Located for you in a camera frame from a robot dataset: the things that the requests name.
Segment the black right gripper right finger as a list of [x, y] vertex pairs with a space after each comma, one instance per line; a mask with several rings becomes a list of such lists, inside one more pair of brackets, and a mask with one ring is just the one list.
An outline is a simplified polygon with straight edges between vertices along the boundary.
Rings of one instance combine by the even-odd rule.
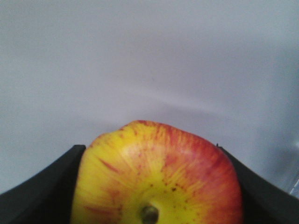
[[298, 224], [299, 200], [250, 170], [223, 147], [242, 190], [245, 224]]

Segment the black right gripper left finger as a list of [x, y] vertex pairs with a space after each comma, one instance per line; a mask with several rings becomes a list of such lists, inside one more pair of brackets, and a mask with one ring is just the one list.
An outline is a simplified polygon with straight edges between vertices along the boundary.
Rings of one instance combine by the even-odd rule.
[[0, 195], [2, 224], [68, 224], [84, 145]]

